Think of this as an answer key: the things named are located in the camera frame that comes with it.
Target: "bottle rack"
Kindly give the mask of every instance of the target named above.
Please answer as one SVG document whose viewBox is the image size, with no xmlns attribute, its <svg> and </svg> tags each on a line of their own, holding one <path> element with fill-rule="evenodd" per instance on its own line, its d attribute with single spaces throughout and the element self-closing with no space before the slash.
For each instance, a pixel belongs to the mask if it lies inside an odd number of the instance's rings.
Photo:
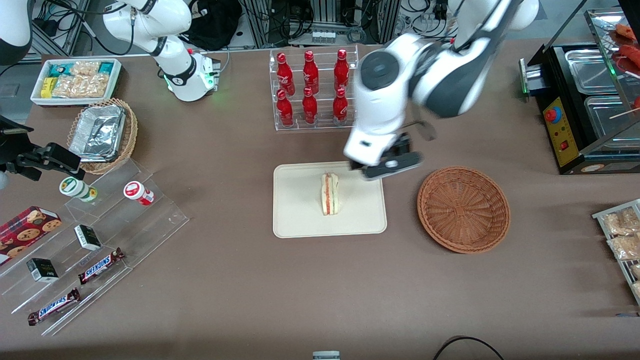
<svg viewBox="0 0 640 360">
<path fill-rule="evenodd" d="M 98 190 L 94 201 L 68 201 L 56 211 L 63 222 L 57 230 L 0 267 L 1 298 L 13 309 L 17 323 L 28 326 L 30 313 L 77 288 L 80 302 L 64 307 L 32 327 L 42 336 L 56 334 L 189 221 L 151 177 L 152 174 L 135 161 L 123 162 L 92 183 Z M 133 180 L 153 191 L 155 199 L 151 205 L 142 206 L 124 197 L 122 189 Z M 74 232 L 78 224 L 95 230 L 102 244 L 98 251 L 80 246 Z M 80 285 L 78 274 L 118 247 L 125 257 Z M 51 260 L 60 278 L 52 283 L 34 281 L 26 265 L 31 258 Z"/>
<path fill-rule="evenodd" d="M 349 102 L 347 108 L 347 121 L 344 126 L 337 126 L 333 123 L 333 100 L 335 89 L 333 87 L 333 67 L 338 58 L 338 50 L 347 51 L 347 62 L 349 63 L 349 86 L 346 88 L 346 99 Z M 273 103 L 273 118 L 276 130 L 309 130 L 309 129 L 339 129 L 351 127 L 355 118 L 353 107 L 353 75 L 358 68 L 358 48 L 356 46 L 322 46 L 314 47 L 314 59 L 318 65 L 320 91 L 315 94 L 318 103 L 317 121 L 314 125 L 307 124 L 304 119 L 302 99 L 305 81 L 302 75 L 302 68 L 305 66 L 305 56 L 302 49 L 289 47 L 285 49 L 271 50 L 269 54 L 269 78 L 271 81 L 271 102 Z M 293 126 L 285 127 L 278 116 L 276 103 L 278 98 L 276 92 L 280 88 L 278 82 L 278 62 L 276 55 L 284 53 L 287 56 L 287 63 L 293 71 L 293 83 L 296 86 L 296 93 L 289 97 L 293 107 Z"/>
</svg>

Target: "wicker basket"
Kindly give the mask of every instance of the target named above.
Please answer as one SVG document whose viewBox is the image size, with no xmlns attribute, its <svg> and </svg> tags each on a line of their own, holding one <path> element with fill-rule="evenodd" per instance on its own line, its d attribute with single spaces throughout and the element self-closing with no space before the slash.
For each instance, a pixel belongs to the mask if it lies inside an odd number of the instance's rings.
<svg viewBox="0 0 640 360">
<path fill-rule="evenodd" d="M 109 99 L 107 101 L 96 102 L 95 104 L 91 104 L 91 107 L 96 106 L 108 106 L 108 105 L 118 105 L 123 107 L 127 111 L 127 116 L 125 118 L 125 127 L 122 130 L 122 140 L 120 141 L 120 155 L 116 158 L 116 160 L 111 163 L 81 163 L 80 168 L 86 172 L 95 175 L 102 175 L 107 171 L 114 168 L 120 162 L 131 157 L 131 153 L 133 152 L 133 148 L 136 146 L 136 136 L 138 135 L 138 120 L 136 119 L 136 114 L 133 113 L 129 105 L 126 102 L 120 99 Z M 76 121 L 71 126 L 71 131 L 67 136 L 67 147 L 71 146 L 71 140 L 76 133 L 76 126 L 78 125 L 78 120 L 80 119 L 80 114 L 76 116 Z"/>
<path fill-rule="evenodd" d="M 464 254 L 494 248 L 511 222 L 500 187 L 466 167 L 447 167 L 429 175 L 418 192 L 418 215 L 435 241 Z"/>
</svg>

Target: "coca-cola bottle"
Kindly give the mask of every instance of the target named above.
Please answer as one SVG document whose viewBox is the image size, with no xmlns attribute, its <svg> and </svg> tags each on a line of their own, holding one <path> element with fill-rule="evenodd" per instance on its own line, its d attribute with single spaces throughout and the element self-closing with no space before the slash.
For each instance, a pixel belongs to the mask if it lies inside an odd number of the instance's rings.
<svg viewBox="0 0 640 360">
<path fill-rule="evenodd" d="M 311 88 L 314 94 L 320 91 L 320 79 L 318 74 L 318 65 L 314 61 L 314 52 L 311 50 L 305 51 L 305 67 L 302 68 L 302 73 L 305 76 L 305 86 Z"/>
<path fill-rule="evenodd" d="M 278 96 L 276 107 L 278 108 L 278 116 L 282 126 L 293 126 L 293 108 L 291 107 L 291 102 L 287 99 L 287 94 L 283 89 L 278 89 L 276 95 Z"/>
<path fill-rule="evenodd" d="M 333 100 L 333 123 L 337 126 L 343 126 L 347 122 L 347 106 L 349 103 L 344 97 L 344 88 L 338 88 L 335 91 L 335 99 Z"/>
<path fill-rule="evenodd" d="M 287 92 L 287 96 L 293 96 L 296 93 L 296 86 L 293 85 L 293 71 L 287 64 L 287 57 L 284 53 L 278 53 L 276 59 L 278 60 L 278 82 L 280 83 L 280 88 Z"/>
<path fill-rule="evenodd" d="M 305 110 L 305 122 L 309 125 L 316 123 L 318 115 L 318 102 L 314 97 L 313 90 L 310 87 L 306 87 L 305 98 L 302 100 L 302 108 Z"/>
<path fill-rule="evenodd" d="M 338 61 L 335 62 L 333 68 L 333 87 L 347 88 L 349 85 L 349 64 L 347 63 L 347 51 L 345 49 L 338 50 Z"/>
</svg>

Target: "red cookie box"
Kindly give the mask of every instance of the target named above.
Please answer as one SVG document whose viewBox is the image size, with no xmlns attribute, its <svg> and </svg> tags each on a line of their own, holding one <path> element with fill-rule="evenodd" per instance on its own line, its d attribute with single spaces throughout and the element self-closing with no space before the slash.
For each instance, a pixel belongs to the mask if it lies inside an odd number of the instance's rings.
<svg viewBox="0 0 640 360">
<path fill-rule="evenodd" d="M 0 265 L 62 224 L 58 214 L 31 206 L 0 226 Z"/>
</svg>

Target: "red button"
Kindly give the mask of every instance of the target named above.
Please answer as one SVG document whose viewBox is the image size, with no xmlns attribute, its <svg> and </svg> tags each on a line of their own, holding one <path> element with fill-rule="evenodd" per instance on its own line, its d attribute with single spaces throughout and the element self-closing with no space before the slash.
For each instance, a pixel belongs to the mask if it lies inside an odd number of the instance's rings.
<svg viewBox="0 0 640 360">
<path fill-rule="evenodd" d="M 556 113 L 555 110 L 551 109 L 551 110 L 547 110 L 547 112 L 545 113 L 545 120 L 552 122 L 556 119 L 556 117 L 558 116 L 558 114 Z"/>
</svg>

